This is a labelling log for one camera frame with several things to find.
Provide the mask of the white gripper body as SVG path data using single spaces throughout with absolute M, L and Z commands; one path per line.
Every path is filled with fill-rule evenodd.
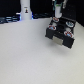
M 56 2 L 63 2 L 62 7 L 56 7 Z M 67 0 L 54 0 L 54 10 L 55 10 L 55 17 L 60 18 L 62 16 L 61 9 L 66 7 Z

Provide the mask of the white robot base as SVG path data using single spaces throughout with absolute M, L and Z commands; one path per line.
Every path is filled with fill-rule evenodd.
M 21 2 L 21 19 L 30 20 L 32 18 L 32 12 L 30 9 L 30 0 L 20 0 Z

